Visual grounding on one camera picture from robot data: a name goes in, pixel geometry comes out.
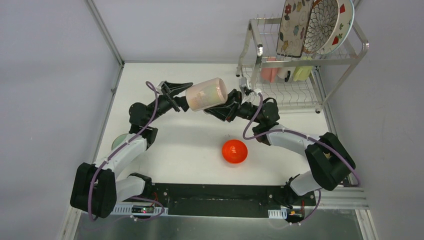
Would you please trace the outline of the pale yellow mug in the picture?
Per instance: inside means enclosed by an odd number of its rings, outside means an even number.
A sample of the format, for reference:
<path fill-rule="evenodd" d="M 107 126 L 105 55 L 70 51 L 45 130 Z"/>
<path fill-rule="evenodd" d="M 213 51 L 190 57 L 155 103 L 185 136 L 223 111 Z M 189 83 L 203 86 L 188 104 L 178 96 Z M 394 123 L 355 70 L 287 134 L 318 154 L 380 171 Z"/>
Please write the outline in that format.
<path fill-rule="evenodd" d="M 291 80 L 293 82 L 306 81 L 313 68 L 313 66 L 296 66 L 291 75 Z"/>

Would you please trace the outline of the square floral plate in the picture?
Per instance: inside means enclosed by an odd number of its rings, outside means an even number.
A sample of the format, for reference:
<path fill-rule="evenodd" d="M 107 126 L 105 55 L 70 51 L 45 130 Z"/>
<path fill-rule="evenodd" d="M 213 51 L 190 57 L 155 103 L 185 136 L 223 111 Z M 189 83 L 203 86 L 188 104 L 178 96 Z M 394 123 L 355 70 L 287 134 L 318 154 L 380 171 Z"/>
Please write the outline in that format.
<path fill-rule="evenodd" d="M 313 3 L 312 0 L 284 2 L 276 46 L 277 55 L 291 58 L 302 56 Z"/>

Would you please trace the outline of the pink mug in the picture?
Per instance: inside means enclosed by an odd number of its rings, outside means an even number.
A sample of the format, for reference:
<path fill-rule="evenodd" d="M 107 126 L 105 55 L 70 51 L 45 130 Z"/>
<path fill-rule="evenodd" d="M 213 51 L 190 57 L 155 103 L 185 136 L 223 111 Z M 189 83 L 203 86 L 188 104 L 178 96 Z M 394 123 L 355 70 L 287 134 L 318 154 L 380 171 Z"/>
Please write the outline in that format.
<path fill-rule="evenodd" d="M 265 82 L 273 83 L 279 71 L 278 67 L 262 67 L 260 71 L 261 79 Z"/>

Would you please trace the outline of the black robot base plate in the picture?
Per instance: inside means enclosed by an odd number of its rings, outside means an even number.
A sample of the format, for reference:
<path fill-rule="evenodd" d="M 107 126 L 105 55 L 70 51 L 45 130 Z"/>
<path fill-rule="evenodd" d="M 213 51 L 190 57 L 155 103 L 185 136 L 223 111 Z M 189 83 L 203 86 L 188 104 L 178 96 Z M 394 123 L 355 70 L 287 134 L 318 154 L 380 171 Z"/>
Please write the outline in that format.
<path fill-rule="evenodd" d="M 168 215 L 268 218 L 283 207 L 285 193 L 279 185 L 154 183 L 141 196 L 160 202 Z"/>

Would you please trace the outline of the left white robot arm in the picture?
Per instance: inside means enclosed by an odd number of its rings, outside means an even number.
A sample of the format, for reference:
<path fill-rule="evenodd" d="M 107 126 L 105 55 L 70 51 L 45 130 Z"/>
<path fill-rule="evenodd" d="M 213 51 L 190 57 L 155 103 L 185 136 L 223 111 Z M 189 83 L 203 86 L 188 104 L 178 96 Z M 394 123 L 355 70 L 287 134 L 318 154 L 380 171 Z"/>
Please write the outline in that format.
<path fill-rule="evenodd" d="M 162 81 L 158 87 L 147 81 L 154 93 L 149 104 L 133 103 L 128 110 L 130 129 L 124 139 L 111 152 L 93 163 L 81 163 L 77 170 L 70 196 L 73 208 L 85 211 L 92 221 L 108 217 L 117 202 L 137 198 L 147 202 L 152 198 L 152 179 L 132 173 L 125 179 L 119 175 L 136 157 L 146 152 L 155 142 L 158 129 L 150 124 L 169 110 L 176 112 L 189 109 L 185 97 L 179 94 L 193 83 L 171 83 Z"/>

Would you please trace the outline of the white mug black handle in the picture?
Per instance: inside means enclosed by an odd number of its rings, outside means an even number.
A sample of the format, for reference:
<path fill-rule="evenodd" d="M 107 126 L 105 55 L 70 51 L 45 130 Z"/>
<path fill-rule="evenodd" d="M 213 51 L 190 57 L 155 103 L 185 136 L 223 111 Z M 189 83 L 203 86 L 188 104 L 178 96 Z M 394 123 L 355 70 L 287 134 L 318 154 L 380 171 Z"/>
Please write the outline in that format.
<path fill-rule="evenodd" d="M 276 75 L 276 78 L 281 83 L 291 83 L 293 81 L 293 75 L 296 67 L 281 67 Z"/>

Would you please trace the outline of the watermelon pattern round plate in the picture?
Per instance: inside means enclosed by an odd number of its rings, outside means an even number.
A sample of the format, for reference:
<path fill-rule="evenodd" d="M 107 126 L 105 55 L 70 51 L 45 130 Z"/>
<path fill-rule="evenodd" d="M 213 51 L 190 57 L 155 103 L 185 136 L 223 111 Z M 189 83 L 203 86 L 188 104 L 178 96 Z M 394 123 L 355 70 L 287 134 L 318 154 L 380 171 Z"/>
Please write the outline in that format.
<path fill-rule="evenodd" d="M 323 0 L 325 22 L 320 26 L 323 44 L 316 52 L 320 55 L 333 53 L 348 36 L 355 16 L 355 7 L 351 0 Z"/>

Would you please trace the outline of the brown petal pattern plate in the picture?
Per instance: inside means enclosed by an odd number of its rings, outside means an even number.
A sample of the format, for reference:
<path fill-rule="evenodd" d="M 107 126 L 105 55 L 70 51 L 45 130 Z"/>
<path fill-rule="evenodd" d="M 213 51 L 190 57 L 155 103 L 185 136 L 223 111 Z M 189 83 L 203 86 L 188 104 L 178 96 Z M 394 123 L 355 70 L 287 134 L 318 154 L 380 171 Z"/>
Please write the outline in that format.
<path fill-rule="evenodd" d="M 315 0 L 313 2 L 303 46 L 304 53 L 324 53 L 324 46 L 333 33 L 338 15 L 336 0 Z"/>

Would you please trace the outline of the beige cup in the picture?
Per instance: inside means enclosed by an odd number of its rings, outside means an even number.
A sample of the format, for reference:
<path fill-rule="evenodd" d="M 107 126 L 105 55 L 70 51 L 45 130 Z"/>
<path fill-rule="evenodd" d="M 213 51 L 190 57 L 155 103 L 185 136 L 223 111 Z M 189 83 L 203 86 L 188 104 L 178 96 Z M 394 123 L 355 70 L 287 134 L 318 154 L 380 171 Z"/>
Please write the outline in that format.
<path fill-rule="evenodd" d="M 189 108 L 197 112 L 226 103 L 228 91 L 224 81 L 216 77 L 189 87 L 185 97 Z"/>

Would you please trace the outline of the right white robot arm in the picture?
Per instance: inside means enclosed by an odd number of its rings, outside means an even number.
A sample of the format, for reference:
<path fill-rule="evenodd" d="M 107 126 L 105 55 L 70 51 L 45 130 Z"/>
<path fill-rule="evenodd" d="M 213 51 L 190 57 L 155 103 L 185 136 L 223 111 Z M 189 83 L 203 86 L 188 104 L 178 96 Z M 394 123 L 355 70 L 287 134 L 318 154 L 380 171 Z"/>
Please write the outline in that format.
<path fill-rule="evenodd" d="M 282 187 L 287 204 L 296 205 L 304 195 L 317 190 L 334 190 L 348 175 L 355 174 L 356 164 L 338 137 L 326 132 L 322 135 L 302 133 L 280 120 L 277 100 L 258 94 L 259 105 L 242 102 L 242 93 L 232 90 L 225 103 L 204 111 L 224 122 L 236 117 L 248 121 L 242 137 L 267 146 L 281 147 L 304 157 L 309 170 L 291 177 Z"/>

